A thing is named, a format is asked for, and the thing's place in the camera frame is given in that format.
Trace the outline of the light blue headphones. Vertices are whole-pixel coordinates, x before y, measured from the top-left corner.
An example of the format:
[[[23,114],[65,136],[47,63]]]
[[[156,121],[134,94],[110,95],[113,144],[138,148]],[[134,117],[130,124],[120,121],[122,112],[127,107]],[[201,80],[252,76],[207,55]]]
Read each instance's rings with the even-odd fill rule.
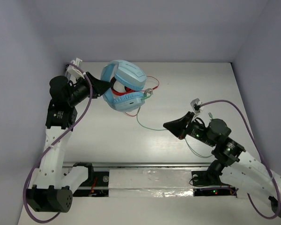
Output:
[[[147,76],[137,65],[126,60],[113,60],[103,68],[101,80],[111,83],[103,98],[113,110],[131,112],[145,103],[142,90]]]

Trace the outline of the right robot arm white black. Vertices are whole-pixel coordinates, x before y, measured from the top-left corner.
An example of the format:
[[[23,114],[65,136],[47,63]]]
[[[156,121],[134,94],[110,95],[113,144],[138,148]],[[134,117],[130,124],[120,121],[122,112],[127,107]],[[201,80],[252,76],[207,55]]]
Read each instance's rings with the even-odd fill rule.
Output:
[[[205,125],[202,119],[188,112],[163,127],[180,140],[190,136],[213,148],[215,160],[205,171],[192,173],[195,187],[231,185],[242,189],[266,204],[281,218],[281,176],[255,159],[241,144],[229,137],[231,129],[221,119]]]

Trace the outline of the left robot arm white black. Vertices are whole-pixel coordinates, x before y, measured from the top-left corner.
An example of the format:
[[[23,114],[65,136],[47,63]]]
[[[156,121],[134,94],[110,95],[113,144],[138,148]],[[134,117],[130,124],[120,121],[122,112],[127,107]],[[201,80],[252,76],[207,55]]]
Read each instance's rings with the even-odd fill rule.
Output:
[[[91,163],[75,163],[69,173],[62,172],[67,143],[74,127],[86,112],[77,115],[75,108],[83,100],[87,107],[94,98],[102,96],[111,83],[95,78],[89,72],[76,82],[65,76],[50,80],[51,100],[46,118],[46,139],[44,151],[31,169],[23,189],[23,202],[27,212],[68,212],[73,194],[81,184],[95,181]]]

